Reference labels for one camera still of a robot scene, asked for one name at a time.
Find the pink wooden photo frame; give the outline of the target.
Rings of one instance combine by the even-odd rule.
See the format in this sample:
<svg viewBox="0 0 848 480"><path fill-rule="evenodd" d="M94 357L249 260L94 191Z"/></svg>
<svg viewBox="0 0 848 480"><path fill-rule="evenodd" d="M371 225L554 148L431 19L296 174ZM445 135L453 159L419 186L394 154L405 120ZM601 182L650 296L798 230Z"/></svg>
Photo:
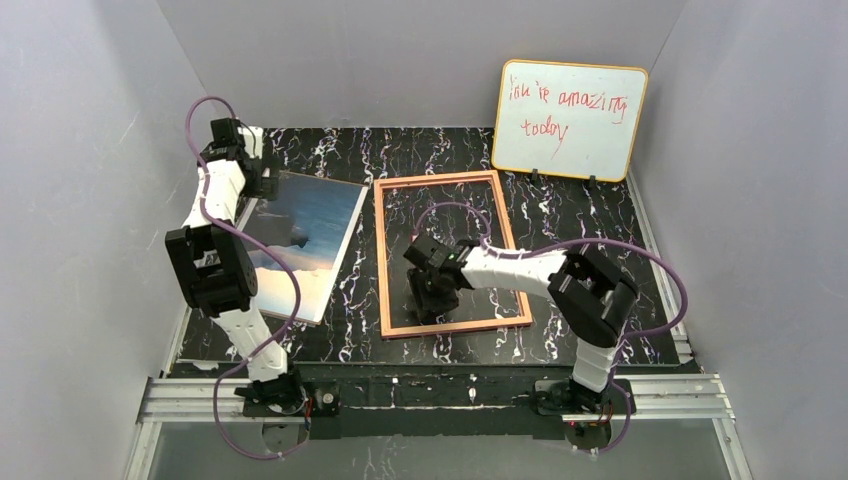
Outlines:
<svg viewBox="0 0 848 480"><path fill-rule="evenodd" d="M533 323L528 295L504 288L463 289L448 295L446 313L420 311L404 252L414 238L444 244L484 233L513 249L512 228L495 170L377 179L374 182L377 278L384 339L467 333Z"/></svg>

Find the sky and sea photo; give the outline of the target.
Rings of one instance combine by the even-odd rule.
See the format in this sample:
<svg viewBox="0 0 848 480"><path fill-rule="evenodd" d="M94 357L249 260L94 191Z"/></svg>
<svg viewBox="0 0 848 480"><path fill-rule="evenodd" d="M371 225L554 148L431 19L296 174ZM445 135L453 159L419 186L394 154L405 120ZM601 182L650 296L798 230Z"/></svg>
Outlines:
<svg viewBox="0 0 848 480"><path fill-rule="evenodd" d="M294 273L301 292L298 322L322 323L367 192L362 184L282 172L276 199L247 204L238 228Z"/></svg>

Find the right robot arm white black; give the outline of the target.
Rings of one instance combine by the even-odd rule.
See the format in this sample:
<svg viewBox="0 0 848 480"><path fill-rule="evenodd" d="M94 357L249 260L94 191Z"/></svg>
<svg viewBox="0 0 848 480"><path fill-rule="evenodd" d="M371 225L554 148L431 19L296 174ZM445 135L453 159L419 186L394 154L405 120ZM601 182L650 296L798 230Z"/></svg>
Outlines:
<svg viewBox="0 0 848 480"><path fill-rule="evenodd" d="M407 277L416 308L424 316L457 308L463 289L506 289L552 302L578 338L573 389L595 396L606 391L639 290L597 247L578 243L538 253L476 240L447 245L419 235L404 257L411 265Z"/></svg>

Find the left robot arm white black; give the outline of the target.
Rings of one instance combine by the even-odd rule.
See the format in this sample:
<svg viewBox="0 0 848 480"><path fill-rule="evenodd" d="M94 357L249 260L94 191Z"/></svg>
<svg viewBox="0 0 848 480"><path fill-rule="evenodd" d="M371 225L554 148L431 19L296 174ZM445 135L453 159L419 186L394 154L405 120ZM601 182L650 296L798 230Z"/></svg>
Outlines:
<svg viewBox="0 0 848 480"><path fill-rule="evenodd" d="M243 239L235 235L244 199L274 200L278 167L261 158L255 130L234 118L211 121L212 141L201 151L198 185L182 225L165 247L187 305L211 318L247 361L249 379L267 383L287 372L287 355L260 313L258 278Z"/></svg>

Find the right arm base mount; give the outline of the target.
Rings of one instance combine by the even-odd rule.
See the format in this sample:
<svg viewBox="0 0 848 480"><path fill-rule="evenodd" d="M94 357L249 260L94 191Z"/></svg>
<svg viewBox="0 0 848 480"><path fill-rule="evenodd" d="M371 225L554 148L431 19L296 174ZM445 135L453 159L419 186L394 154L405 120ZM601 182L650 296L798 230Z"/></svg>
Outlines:
<svg viewBox="0 0 848 480"><path fill-rule="evenodd" d="M546 416L587 415L590 421L609 421L615 414L637 412L631 384L609 383L602 392L593 392L570 380L538 380L530 395L535 412Z"/></svg>

